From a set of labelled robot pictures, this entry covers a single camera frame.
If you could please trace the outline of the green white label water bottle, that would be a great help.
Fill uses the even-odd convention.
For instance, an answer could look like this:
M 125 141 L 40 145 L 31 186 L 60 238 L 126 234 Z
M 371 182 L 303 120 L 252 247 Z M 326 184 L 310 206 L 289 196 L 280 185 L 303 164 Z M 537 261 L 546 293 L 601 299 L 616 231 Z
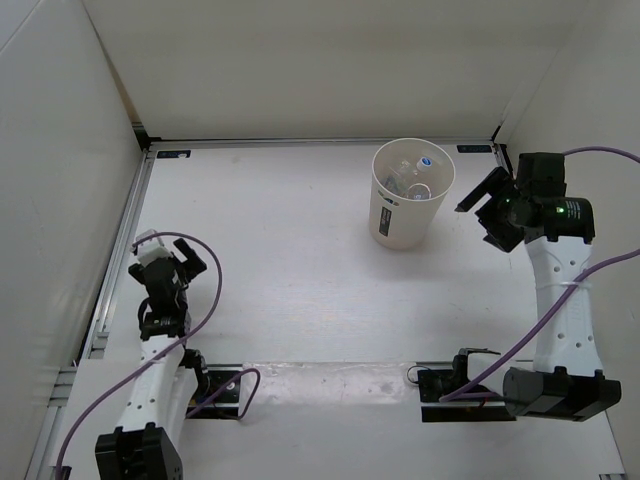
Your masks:
M 382 186 L 394 195 L 404 197 L 411 186 L 413 166 L 407 160 L 398 160 L 386 167 Z

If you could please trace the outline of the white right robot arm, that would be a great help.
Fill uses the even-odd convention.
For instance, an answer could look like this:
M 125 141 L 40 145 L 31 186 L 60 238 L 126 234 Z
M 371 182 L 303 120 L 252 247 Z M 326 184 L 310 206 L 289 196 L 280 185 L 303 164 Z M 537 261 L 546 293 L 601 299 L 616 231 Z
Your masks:
M 584 422 L 621 400 L 619 381 L 604 374 L 593 332 L 589 261 L 595 238 L 591 203 L 566 194 L 564 170 L 524 182 L 494 168 L 457 206 L 477 211 L 485 240 L 510 252 L 525 246 L 534 271 L 539 320 L 489 366 L 463 365 L 449 375 L 440 402 L 496 391 L 510 415 Z

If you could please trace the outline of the clear unlabelled plastic bottle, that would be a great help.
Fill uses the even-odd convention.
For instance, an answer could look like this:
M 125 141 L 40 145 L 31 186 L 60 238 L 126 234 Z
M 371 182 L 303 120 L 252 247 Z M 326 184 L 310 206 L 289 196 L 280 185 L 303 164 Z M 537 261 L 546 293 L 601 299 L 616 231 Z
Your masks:
M 426 175 L 433 170 L 433 161 L 428 157 L 420 157 L 417 162 L 413 165 L 412 175 L 414 177 L 418 177 L 421 175 Z

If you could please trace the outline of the blue label clear water bottle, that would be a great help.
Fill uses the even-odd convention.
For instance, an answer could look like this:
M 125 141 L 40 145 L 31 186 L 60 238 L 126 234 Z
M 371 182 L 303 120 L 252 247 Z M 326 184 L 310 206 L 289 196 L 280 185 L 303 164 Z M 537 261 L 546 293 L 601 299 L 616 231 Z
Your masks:
M 431 188 L 425 183 L 414 183 L 406 191 L 406 198 L 415 201 L 427 201 L 433 197 Z

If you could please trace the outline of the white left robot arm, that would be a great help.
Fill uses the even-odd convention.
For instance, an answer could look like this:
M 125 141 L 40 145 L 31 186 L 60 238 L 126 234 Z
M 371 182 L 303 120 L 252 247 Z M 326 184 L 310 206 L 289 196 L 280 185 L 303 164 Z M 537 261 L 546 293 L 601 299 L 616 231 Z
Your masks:
M 191 330 L 186 291 L 207 266 L 183 239 L 179 260 L 154 230 L 135 240 L 137 262 L 129 274 L 147 292 L 138 310 L 141 361 L 146 369 L 113 432 L 98 437 L 95 458 L 101 479 L 182 479 L 177 450 L 190 400 L 204 397 L 211 377 L 203 357 L 186 348 Z

